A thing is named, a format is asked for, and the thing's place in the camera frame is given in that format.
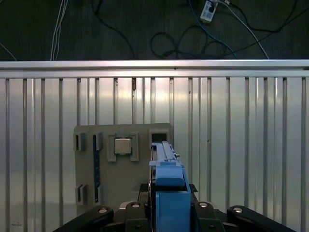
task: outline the black slot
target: black slot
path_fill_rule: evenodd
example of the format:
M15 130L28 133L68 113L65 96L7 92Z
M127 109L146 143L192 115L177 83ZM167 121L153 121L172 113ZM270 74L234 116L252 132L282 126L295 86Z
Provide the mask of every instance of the black slot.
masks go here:
M78 188L77 188L77 201L78 202L81 202L81 187L83 185L80 185Z
M100 155L97 150L97 138L94 135L93 140L93 177L94 177L94 192L95 192L95 203L98 202L98 188L101 185L100 176Z
M78 139L78 135L75 136L75 145L76 145L76 150L79 150L79 139Z
M161 143L163 141L167 141L166 133L154 133L151 135L152 143Z

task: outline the blue plastic block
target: blue plastic block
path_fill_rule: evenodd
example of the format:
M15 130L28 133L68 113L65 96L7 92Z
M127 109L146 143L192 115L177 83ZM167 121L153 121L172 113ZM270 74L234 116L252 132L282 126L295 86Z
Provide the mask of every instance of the blue plastic block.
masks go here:
M189 232L191 191L184 168L185 191L158 191L155 195L156 232Z
M168 142L152 144L156 146L155 185L184 186L183 167L175 157L175 151Z

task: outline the black cable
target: black cable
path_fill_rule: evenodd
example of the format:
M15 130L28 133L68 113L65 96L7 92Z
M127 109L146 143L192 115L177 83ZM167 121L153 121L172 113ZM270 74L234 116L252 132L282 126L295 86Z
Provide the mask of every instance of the black cable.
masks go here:
M186 33L188 33L192 29L197 29L198 31L200 31L202 34L205 35L205 43L204 43L203 48L199 52L199 54L191 54L191 53L184 52L184 51L179 49L180 44L183 40L183 37L185 36ZM173 48L171 50L163 52L162 54L157 53L154 50L153 43L154 43L154 39L158 36L165 36L171 42ZM152 38L150 39L150 50L157 58L160 58L160 59L168 58L169 56L171 56L173 54L176 54L176 59L179 59L179 55L181 55L182 57L184 57L186 59L214 59L214 58L219 58L218 56L215 56L215 55L206 55L205 54L208 47L213 43L214 44L220 44L222 46L222 48L223 48L222 54L224 54L226 52L226 46L223 43L220 43L218 41L208 42L208 39L209 39L208 35L206 34L206 32L202 28L200 28L200 26L192 25L192 26L189 26L186 30L184 30L184 32L181 34L177 43L174 40L174 38L166 32L158 32L158 33L154 34L152 36Z
M246 14L244 13L244 11L243 11L239 6L237 6L237 5L233 4L233 3L230 3L230 6L231 6L231 7L234 7L234 8L236 8L236 9L239 10L239 12L243 15L243 17L244 17L244 19L245 19L245 21L246 21L246 24L248 25L248 27L249 27L251 30L276 33L276 32L281 31L282 28L285 27L285 24L287 23L287 21L288 21L288 20L290 19L290 17L292 16L292 14L293 14L293 12L294 12L294 10L295 10L295 8L296 8L297 3L298 3L298 0L295 0L294 4L293 4L293 6L292 6L292 9L291 9L289 15L287 16L286 20L284 21L283 25L282 25L281 27L275 29L275 30L261 29L261 28L252 27L252 26L250 25L249 21L248 21L248 18L247 18L247 16L246 16Z
M286 23L283 25L282 29L283 29L284 27L286 27L287 25L289 25L290 23L292 23L294 20L296 20L296 19L297 19L298 17L300 17L302 14L304 14L307 10L309 10L309 7L307 7L306 9L304 9L301 13L297 14L295 17L293 17L293 18L292 18L291 20L289 20L288 22L286 22ZM263 37L262 39L260 39L259 41L256 41L256 42L254 42L254 43L252 43L252 44L250 44L250 45L248 45L248 46L246 46L246 47L243 47L243 48L241 48L241 49L239 49L239 50L236 50L236 51L234 51L233 53L243 51L243 50L245 50L245 49L247 49L247 48L249 48L249 47L251 47L251 46L257 44L258 42L260 42L260 41L262 41L262 40L268 38L269 36L271 36L271 35L273 35L273 34L275 34L275 33L276 33L276 32L272 32L272 33L268 34L267 36ZM226 57L226 56L228 56L228 55L231 55L231 54L233 54L233 53L227 53L227 54L221 56L220 58L224 58L224 57Z
M119 31L119 30L117 30L116 28L114 28L114 27L108 25L107 23L105 23L105 22L103 21L103 19L101 19L101 18L98 16L98 12L99 12L99 9L100 9L100 7L101 7L101 5L102 5L102 3L103 3L103 0L100 0L100 2L98 3L98 6L97 6L97 8L96 8L96 10L94 9L93 1L92 1L92 0L91 0L90 3L91 3L92 12L93 12L93 14L95 15L95 17L100 21L101 24L103 24L103 25L106 26L107 28L109 28L109 29L111 29L111 30L117 32L117 33L125 40L125 42L127 43L127 45L128 45L129 48L130 48L130 52L132 53L132 56L133 56L132 58L135 59L135 53L134 53L133 48L132 48L132 46L131 46L129 40L127 39L127 37L126 37L121 31Z

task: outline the dark floor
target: dark floor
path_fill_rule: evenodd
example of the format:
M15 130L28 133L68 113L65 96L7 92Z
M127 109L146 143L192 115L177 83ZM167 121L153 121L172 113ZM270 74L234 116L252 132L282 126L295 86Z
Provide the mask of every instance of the dark floor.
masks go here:
M0 4L0 42L18 60L49 60L51 42L61 0L4 0ZM275 29L284 22L294 0L234 0L252 25ZM204 0L195 0L199 16ZM299 0L295 13L309 6L309 0ZM130 41L136 59L157 59L150 50L151 37L160 31L179 39L182 32L196 22L187 0L105 0L101 8L104 20L120 29ZM207 29L238 50L254 42L251 34L223 6L217 9ZM257 32L262 38L265 32ZM61 27L58 60L122 60L132 59L128 45L114 31L101 25L91 11L90 0L69 0ZM186 34L180 49L197 54L205 35L198 30ZM271 59L309 58L309 11L281 32L261 42ZM154 49L172 49L165 37L154 40ZM213 44L207 55L219 56L222 46ZM237 53L239 59L265 58L255 45ZM12 58L0 47L0 61Z

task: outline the vertical ridge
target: vertical ridge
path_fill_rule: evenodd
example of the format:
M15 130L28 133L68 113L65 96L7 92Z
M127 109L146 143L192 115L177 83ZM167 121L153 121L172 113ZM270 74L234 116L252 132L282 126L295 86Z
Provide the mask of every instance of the vertical ridge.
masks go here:
M23 217L24 231L28 231L28 167L27 167L27 80L23 80Z
M45 79L41 81L41 167L42 167L42 232L46 230L46 199L45 199Z
M192 77L189 77L188 78L188 98L189 98L189 104L188 104L188 113L189 113L189 116L188 116L188 124L189 124L189 127L188 127L188 147L189 147L189 160L188 160L188 176L189 176L189 182L192 182L192 165L193 165L193 158L192 158L192 133L193 133L193 126L192 126L192 116L193 116L193 98L192 98L192 92L193 92L193 83L192 83Z
M87 78L87 80L86 80L87 125L89 125L89 123L90 123L90 115L89 115L90 99L89 99L89 95L90 95L90 79Z
M202 77L200 77L198 79L198 124L200 126L200 129L198 131L198 139L199 139L199 150L198 150L198 163L201 163L201 142L202 142L202 116L201 116L201 111L202 111ZM201 169L200 169L200 166L198 168L198 200L200 201L201 200L201 189L200 189L200 186L201 186Z
M230 206L230 173L231 173L231 79L226 78L226 163L225 163L225 208Z
M81 78L77 78L77 125L81 124Z
M99 124L99 78L95 79L95 124Z
M150 81L150 123L155 123L155 78Z
M249 207L249 103L249 78L245 77L245 207Z
M174 78L169 80L169 122L174 128Z
M207 201L211 201L211 77L207 78Z
M286 225L286 152L287 152L287 80L283 78L282 94L282 224Z
M63 225L63 79L59 80L59 226Z
M5 230L10 231L10 81L5 79Z
M114 78L114 124L118 124L118 78Z
M268 147L268 82L264 78L264 119L263 119L263 215L267 216L267 147Z
M132 124L136 124L136 101L137 101L137 93L136 93L136 78L132 78Z
M302 78L301 100L301 204L300 231L306 231L306 79Z
M145 123L145 78L141 79L141 102L143 109L143 123Z

